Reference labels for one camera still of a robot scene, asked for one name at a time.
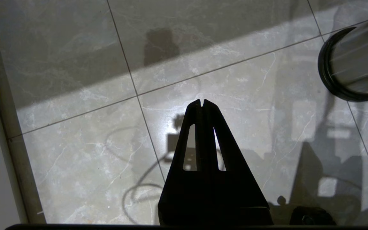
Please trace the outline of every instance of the tile grout line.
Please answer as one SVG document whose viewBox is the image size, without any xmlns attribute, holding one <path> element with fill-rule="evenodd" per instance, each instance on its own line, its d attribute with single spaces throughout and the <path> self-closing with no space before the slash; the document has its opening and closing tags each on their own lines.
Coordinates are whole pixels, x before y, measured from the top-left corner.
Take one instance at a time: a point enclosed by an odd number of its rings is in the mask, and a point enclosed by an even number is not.
<svg viewBox="0 0 368 230">
<path fill-rule="evenodd" d="M 312 15 L 313 15 L 313 18 L 314 18 L 314 22 L 316 22 L 316 26 L 317 26 L 317 29 L 319 30 L 319 34 L 321 35 L 323 42 L 325 42 L 325 40 L 323 39 L 323 36 L 322 36 L 322 32 L 320 31 L 319 24 L 317 23 L 316 17 L 315 17 L 315 15 L 313 13 L 313 9 L 311 8 L 311 5 L 310 5 L 311 3 L 309 2 L 309 0 L 306 0 L 306 1 L 308 2 L 310 11 L 312 12 Z"/>
<path fill-rule="evenodd" d="M 113 20 L 113 25 L 114 25 L 114 28 L 116 29 L 117 38 L 118 38 L 119 43 L 120 43 L 121 51 L 123 52 L 124 61 L 126 62 L 126 66 L 127 66 L 127 70 L 129 71 L 130 79 L 132 80 L 132 83 L 133 83 L 134 91 L 136 92 L 136 96 L 138 96 L 136 86 L 134 85 L 134 80 L 133 80 L 133 77 L 132 77 L 132 73 L 130 71 L 129 63 L 127 62 L 126 54 L 124 53 L 124 48 L 123 48 L 123 45 L 121 44 L 121 39 L 120 39 L 119 31 L 117 30 L 116 22 L 115 22 L 114 17 L 113 17 L 113 12 L 111 11 L 111 8 L 110 8 L 109 0 L 106 0 L 106 2 L 108 3 L 108 8 L 109 8 L 109 11 L 110 11 L 111 19 Z"/>
<path fill-rule="evenodd" d="M 355 125 L 356 125 L 356 128 L 357 128 L 357 131 L 359 132 L 360 139 L 362 140 L 362 143 L 363 143 L 363 146 L 364 146 L 365 152 L 367 153 L 367 157 L 368 157 L 368 150 L 367 150 L 367 147 L 366 147 L 366 146 L 365 146 L 365 144 L 364 144 L 364 140 L 363 140 L 363 137 L 362 137 L 362 133 L 360 132 L 359 126 L 357 125 L 357 122 L 356 122 L 355 116 L 354 116 L 354 114 L 353 114 L 353 111 L 352 111 L 352 108 L 350 107 L 349 102 L 348 102 L 348 101 L 346 101 L 346 102 L 347 102 L 347 105 L 349 106 L 350 113 L 352 114 L 353 120 L 355 121 Z"/>
<path fill-rule="evenodd" d="M 156 90 L 159 90 L 159 89 L 163 89 L 163 88 L 166 88 L 166 87 L 168 87 L 168 86 L 175 85 L 175 84 L 177 84 L 177 83 L 181 83 L 181 82 L 186 81 L 186 80 L 190 80 L 190 79 L 193 79 L 193 78 L 196 78 L 196 77 L 200 77 L 200 76 L 203 76 L 203 75 L 206 75 L 206 74 L 212 73 L 212 72 L 214 72 L 214 71 L 216 71 L 216 70 L 221 70 L 221 69 L 224 69 L 224 68 L 227 68 L 227 67 L 230 67 L 230 66 L 233 66 L 233 65 L 236 65 L 236 64 L 239 64 L 239 63 L 245 62 L 245 61 L 252 60 L 252 59 L 257 58 L 257 57 L 261 57 L 261 56 L 266 55 L 266 54 L 270 54 L 270 53 L 272 53 L 272 52 L 276 52 L 276 51 L 279 51 L 279 50 L 282 50 L 282 49 L 285 49 L 285 48 L 289 48 L 289 47 L 294 46 L 294 45 L 301 44 L 301 43 L 303 43 L 303 42 L 310 41 L 310 40 L 312 40 L 312 39 L 316 39 L 316 38 L 318 38 L 318 37 L 321 37 L 321 35 L 316 35 L 316 36 L 315 36 L 315 37 L 313 37 L 313 38 L 309 38 L 309 39 L 306 39 L 306 40 L 303 40 L 303 41 L 300 41 L 300 42 L 296 42 L 296 43 L 293 43 L 293 44 L 291 44 L 291 45 L 287 45 L 287 46 L 285 46 L 285 47 L 278 48 L 278 49 L 275 49 L 275 50 L 272 50 L 272 51 L 269 51 L 269 52 L 266 52 L 266 53 L 263 53 L 263 54 L 260 54 L 260 55 L 254 56 L 254 57 L 250 57 L 250 58 L 247 58 L 247 59 L 244 59 L 244 60 L 241 60 L 241 61 L 237 61 L 237 62 L 235 62 L 235 63 L 228 64 L 228 65 L 225 65 L 225 66 L 219 67 L 219 68 L 214 69 L 214 70 L 209 70 L 209 71 L 204 72 L 204 73 L 202 73 L 202 74 L 198 74 L 198 75 L 196 75 L 196 76 L 189 77 L 189 78 L 186 78 L 186 79 L 184 79 L 184 80 L 179 80 L 179 81 L 177 81 L 177 82 L 174 82 L 174 83 L 171 83 L 171 84 L 168 84 L 168 85 L 162 86 L 162 87 L 158 87 L 158 88 L 156 88 L 156 89 L 149 90 L 149 91 L 146 91 L 146 92 L 144 92 L 144 93 L 140 93 L 140 94 L 138 94 L 138 93 L 136 92 L 136 95 L 137 95 L 137 96 L 131 96 L 131 97 L 128 97 L 128 98 L 126 98 L 126 99 L 123 99 L 123 100 L 120 100 L 120 101 L 117 101 L 117 102 L 111 103 L 111 104 L 109 104 L 109 105 L 105 105 L 105 106 L 102 106 L 102 107 L 99 107 L 99 108 L 96 108 L 96 109 L 93 109 L 93 110 L 90 110 L 90 111 L 83 112 L 83 113 L 81 113 L 81 114 L 78 114 L 78 115 L 72 116 L 72 117 L 70 117 L 70 118 L 66 118 L 66 119 L 63 119 L 63 120 L 60 120 L 60 121 L 57 121 L 57 122 L 51 123 L 51 124 L 44 125 L 44 126 L 39 127 L 39 128 L 35 128 L 35 129 L 30 130 L 30 131 L 26 131 L 26 132 L 24 132 L 24 133 L 22 133 L 22 134 L 18 134 L 18 135 L 16 135 L 16 136 L 10 137 L 10 138 L 8 138 L 8 139 L 12 139 L 12 138 L 15 138 L 15 137 L 19 137 L 19 136 L 21 136 L 21 135 L 23 135 L 23 134 L 28 134 L 28 133 L 30 133 L 30 132 L 33 132 L 33 131 L 39 130 L 39 129 L 41 129 L 41 128 L 46 128 L 46 127 L 48 127 L 48 126 L 51 126 L 51 125 L 57 124 L 57 123 L 59 123 L 59 122 L 63 122 L 63 121 L 66 121 L 66 120 L 69 120 L 69 119 L 72 119 L 72 118 L 76 118 L 76 117 L 78 117 L 78 116 L 85 115 L 85 114 L 87 114 L 87 113 L 89 113 L 89 112 L 94 112 L 94 111 L 96 111 L 96 110 L 99 110 L 99 109 L 106 108 L 106 107 L 108 107 L 108 106 L 111 106 L 111 105 L 117 104 L 117 103 L 119 103 L 119 102 L 124 102 L 124 101 L 129 100 L 129 99 L 132 99 L 132 98 L 134 98 L 134 97 L 139 97 L 139 96 L 142 96 L 142 95 L 144 95 L 144 94 L 151 93 L 151 92 L 153 92 L 153 91 L 156 91 Z"/>
<path fill-rule="evenodd" d="M 26 132 L 24 132 L 24 133 L 22 133 L 22 134 L 16 135 L 16 136 L 14 136 L 14 137 L 10 137 L 10 138 L 9 138 L 9 140 L 10 140 L 10 139 L 13 139 L 13 138 L 15 138 L 15 137 L 19 137 L 19 136 L 24 135 L 24 134 L 29 134 L 30 132 L 37 131 L 37 130 L 42 129 L 42 128 L 49 127 L 49 126 L 51 126 L 51 125 L 54 125 L 54 124 L 57 124 L 57 123 L 60 123 L 60 122 L 64 122 L 64 121 L 67 121 L 67 120 L 70 120 L 70 119 L 73 119 L 73 118 L 76 118 L 76 117 L 79 117 L 79 116 L 83 116 L 83 115 L 85 115 L 85 114 L 87 114 L 87 113 L 90 113 L 90 112 L 95 112 L 95 111 L 97 111 L 97 110 L 99 110 L 99 109 L 103 109 L 103 108 L 106 108 L 106 107 L 109 107 L 109 106 L 115 105 L 115 104 L 117 104 L 117 103 L 120 103 L 120 102 L 124 102 L 124 101 L 130 100 L 130 99 L 135 98 L 135 97 L 137 97 L 137 96 L 131 96 L 131 97 L 128 97 L 128 98 L 123 99 L 123 100 L 121 100 L 121 101 L 113 102 L 113 103 L 110 103 L 110 104 L 108 104 L 108 105 L 105 105 L 105 106 L 102 106 L 102 107 L 99 107 L 99 108 L 96 108 L 96 109 L 93 109 L 93 110 L 90 110 L 90 111 L 83 112 L 83 113 L 81 113 L 81 114 L 78 114 L 78 115 L 72 116 L 72 117 L 70 117 L 70 118 L 66 118 L 66 119 L 63 119 L 63 120 L 60 120 L 60 121 L 57 121 L 57 122 L 53 122 L 53 123 L 51 123 L 51 124 L 44 125 L 44 126 L 39 127 L 39 128 L 35 128 L 35 129 L 33 129 L 33 130 L 30 130 L 30 131 L 26 131 Z"/>
<path fill-rule="evenodd" d="M 146 117 L 144 116 L 144 112 L 143 112 L 142 104 L 140 103 L 140 99 L 139 99 L 139 97 L 138 97 L 138 96 L 137 96 L 137 101 L 139 102 L 139 106 L 140 106 L 140 110 L 142 111 L 142 115 L 143 115 L 144 123 L 146 124 L 147 132 L 149 133 L 150 142 L 151 142 L 151 145 L 153 146 L 154 154 L 156 155 L 156 159 L 157 159 L 157 163 L 158 163 L 158 165 L 159 165 L 160 173 L 161 173 L 161 176 L 163 177 L 163 181 L 164 181 L 164 183 L 165 183 L 164 174 L 163 174 L 163 171 L 161 170 L 161 165 L 160 165 L 160 161 L 159 161 L 159 159 L 158 159 L 158 157 L 157 157 L 156 148 L 154 147 L 154 143 L 153 143 L 153 139 L 151 138 L 151 134 L 150 134 L 149 126 L 147 125 L 147 121 L 146 121 Z"/>
<path fill-rule="evenodd" d="M 190 80 L 190 79 L 193 79 L 193 78 L 196 78 L 196 77 L 200 77 L 200 76 L 203 76 L 203 75 L 206 75 L 206 74 L 212 73 L 212 72 L 214 72 L 214 71 L 216 71 L 216 70 L 222 70 L 222 69 L 225 69 L 225 68 L 227 68 L 227 67 L 230 67 L 230 66 L 233 66 L 233 65 L 236 65 L 236 64 L 239 64 L 239 63 L 245 62 L 245 61 L 249 61 L 249 60 L 252 60 L 252 59 L 254 59 L 254 58 L 258 58 L 258 57 L 264 56 L 264 55 L 266 55 L 266 54 L 270 54 L 270 53 L 272 53 L 272 52 L 280 51 L 280 50 L 283 50 L 283 49 L 285 49 L 285 48 L 289 48 L 289 47 L 291 47 L 291 46 L 298 45 L 298 44 L 301 44 L 301 43 L 303 43 L 303 42 L 310 41 L 310 40 L 312 40 L 312 39 L 316 39 L 316 38 L 318 38 L 318 37 L 321 37 L 321 35 L 316 35 L 316 36 L 315 36 L 315 37 L 313 37 L 313 38 L 309 38 L 309 39 L 306 39 L 306 40 L 303 40 L 303 41 L 300 41 L 300 42 L 296 42 L 296 43 L 293 43 L 293 44 L 291 44 L 291 45 L 287 45 L 287 46 L 282 47 L 282 48 L 278 48 L 278 49 L 275 49 L 275 50 L 272 50 L 272 51 L 268 51 L 268 52 L 265 52 L 265 53 L 263 53 L 263 54 L 256 55 L 256 56 L 253 56 L 253 57 L 250 57 L 250 58 L 247 58 L 247 59 L 241 60 L 241 61 L 237 61 L 237 62 L 234 62 L 234 63 L 231 63 L 231 64 L 227 64 L 227 65 L 224 65 L 224 66 L 222 66 L 222 67 L 216 68 L 216 69 L 214 69 L 214 70 L 209 70 L 209 71 L 206 71 L 206 72 L 204 72 L 204 73 L 202 73 L 202 74 L 198 74 L 198 75 L 196 75 L 196 76 L 192 76 L 192 77 L 186 78 L 186 79 L 184 79 L 184 80 L 179 80 L 179 81 L 176 81 L 176 82 L 174 82 L 174 83 L 171 83 L 171 84 L 168 84 L 168 85 L 165 85 L 165 86 L 161 86 L 161 87 L 158 87 L 158 88 L 153 89 L 153 90 L 146 91 L 146 92 L 144 92 L 144 93 L 139 93 L 137 96 L 142 96 L 142 95 L 144 95 L 144 94 L 146 94 L 146 93 L 151 93 L 151 92 L 154 92 L 154 91 L 156 91 L 156 90 L 163 89 L 163 88 L 166 88 L 166 87 L 168 87 L 168 86 L 172 86 L 172 85 L 175 85 L 175 84 L 177 84 L 177 83 L 181 83 L 181 82 L 186 81 L 186 80 Z"/>
<path fill-rule="evenodd" d="M 158 159 L 158 157 L 157 157 L 157 152 L 156 152 L 156 149 L 155 149 L 155 147 L 154 147 L 153 139 L 151 138 L 151 134 L 150 134 L 149 126 L 147 125 L 147 121 L 146 121 L 146 117 L 144 116 L 144 112 L 143 112 L 142 104 L 140 103 L 140 100 L 139 100 L 139 97 L 138 97 L 138 94 L 137 94 L 136 85 L 134 84 L 134 80 L 133 80 L 132 73 L 131 73 L 131 71 L 130 71 L 129 63 L 127 62 L 126 54 L 125 54 L 125 52 L 124 52 L 123 45 L 121 44 L 121 39 L 120 39 L 119 31 L 117 30 L 116 22 L 115 22 L 114 17 L 113 17 L 113 12 L 111 11 L 111 7 L 110 7 L 109 0 L 106 0 L 106 1 L 107 1 L 107 3 L 108 3 L 108 7 L 109 7 L 109 11 L 110 11 L 111 19 L 113 20 L 114 28 L 116 29 L 116 34 L 117 34 L 117 38 L 119 39 L 119 43 L 120 43 L 120 47 L 121 47 L 121 51 L 123 52 L 124 61 L 126 61 L 127 70 L 129 71 L 130 79 L 132 80 L 134 91 L 136 92 L 136 98 L 137 98 L 137 101 L 139 102 L 139 107 L 140 107 L 140 111 L 142 112 L 142 116 L 143 116 L 144 124 L 146 125 L 147 133 L 149 134 L 150 142 L 151 142 L 151 145 L 152 145 L 152 147 L 153 147 L 153 151 L 154 151 L 154 154 L 155 154 L 155 157 L 156 157 L 156 160 L 157 160 L 157 164 L 158 164 L 158 166 L 159 166 L 161 176 L 162 176 L 163 181 L 164 181 L 164 183 L 165 183 L 164 174 L 163 174 L 163 171 L 161 170 L 160 161 L 159 161 L 159 159 Z"/>
<path fill-rule="evenodd" d="M 362 24 L 362 23 L 367 22 L 367 21 L 368 21 L 368 19 L 367 19 L 367 20 L 364 20 L 364 21 L 362 21 L 362 22 L 355 23 L 355 24 L 353 24 L 353 25 L 349 25 L 349 26 L 343 27 L 343 28 L 341 28 L 341 29 L 336 29 L 336 30 L 333 30 L 333 31 L 331 31 L 331 32 L 327 32 L 327 33 L 325 33 L 325 34 L 322 34 L 322 36 L 323 36 L 323 35 L 329 35 L 329 34 L 332 34 L 332 33 L 337 32 L 337 31 L 339 31 L 339 30 L 343 30 L 343 29 L 347 29 L 347 28 L 350 28 L 350 27 L 353 27 L 353 26 L 357 26 L 357 25 Z"/>
</svg>

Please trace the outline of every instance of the glossy floor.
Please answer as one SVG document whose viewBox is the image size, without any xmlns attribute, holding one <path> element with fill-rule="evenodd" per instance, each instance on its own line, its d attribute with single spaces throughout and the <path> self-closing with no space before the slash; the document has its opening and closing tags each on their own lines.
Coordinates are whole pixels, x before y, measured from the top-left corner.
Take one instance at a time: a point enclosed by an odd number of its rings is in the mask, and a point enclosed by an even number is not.
<svg viewBox="0 0 368 230">
<path fill-rule="evenodd" d="M 317 71 L 323 39 L 365 20 L 368 0 L 0 1 L 1 113 L 43 208 L 28 211 L 157 224 L 186 106 L 208 99 L 275 223 L 305 205 L 368 225 L 368 102 Z"/>
</svg>

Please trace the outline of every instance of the black rubber ring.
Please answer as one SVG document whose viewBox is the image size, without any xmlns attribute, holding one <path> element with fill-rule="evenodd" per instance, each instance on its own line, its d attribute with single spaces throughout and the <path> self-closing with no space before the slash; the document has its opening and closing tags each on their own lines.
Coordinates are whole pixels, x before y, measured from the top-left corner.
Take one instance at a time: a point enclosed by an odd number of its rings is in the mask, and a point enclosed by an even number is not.
<svg viewBox="0 0 368 230">
<path fill-rule="evenodd" d="M 354 30 L 355 27 L 343 29 L 331 36 L 322 46 L 318 58 L 318 70 L 320 78 L 326 88 L 334 95 L 343 100 L 350 102 L 366 102 L 368 101 L 368 93 L 358 93 L 342 86 L 333 76 L 331 65 L 332 51 L 336 45 L 346 34 Z"/>
</svg>

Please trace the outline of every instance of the marble tile floor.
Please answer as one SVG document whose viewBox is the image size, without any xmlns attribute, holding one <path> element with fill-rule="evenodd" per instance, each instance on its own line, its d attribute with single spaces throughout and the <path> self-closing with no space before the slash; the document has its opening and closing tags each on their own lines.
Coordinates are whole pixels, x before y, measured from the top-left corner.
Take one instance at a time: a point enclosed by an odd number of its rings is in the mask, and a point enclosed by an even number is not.
<svg viewBox="0 0 368 230">
<path fill-rule="evenodd" d="M 331 96 L 317 70 L 324 39 L 366 20 L 368 0 L 0 1 L 0 110 L 36 187 L 28 213 L 157 224 L 186 106 L 208 99 L 276 224 L 304 205 L 368 225 L 368 102 Z"/>
</svg>

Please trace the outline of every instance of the metal cylinder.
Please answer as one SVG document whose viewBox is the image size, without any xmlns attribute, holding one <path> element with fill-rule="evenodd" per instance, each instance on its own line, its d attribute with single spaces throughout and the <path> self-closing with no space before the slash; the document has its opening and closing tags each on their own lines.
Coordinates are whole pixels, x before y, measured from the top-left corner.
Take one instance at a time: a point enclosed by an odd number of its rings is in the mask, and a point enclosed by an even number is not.
<svg viewBox="0 0 368 230">
<path fill-rule="evenodd" d="M 318 67 L 331 93 L 349 101 L 368 101 L 368 22 L 330 37 Z"/>
</svg>

